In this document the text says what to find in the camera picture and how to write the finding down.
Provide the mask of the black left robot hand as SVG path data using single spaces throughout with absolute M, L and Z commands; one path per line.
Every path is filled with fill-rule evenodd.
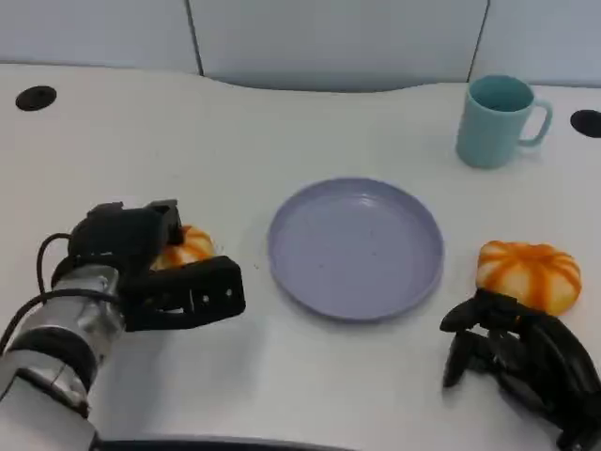
M 217 254 L 206 231 L 181 223 L 175 199 L 147 206 L 166 236 L 149 268 L 121 286 L 126 331 L 190 330 L 243 313 L 240 266 Z

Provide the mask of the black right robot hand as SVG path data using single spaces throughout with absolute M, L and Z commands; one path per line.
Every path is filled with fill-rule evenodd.
M 559 429 L 559 449 L 599 448 L 600 376 L 561 320 L 479 288 L 439 328 L 454 336 L 443 388 L 458 385 L 468 370 L 490 375 L 511 399 Z

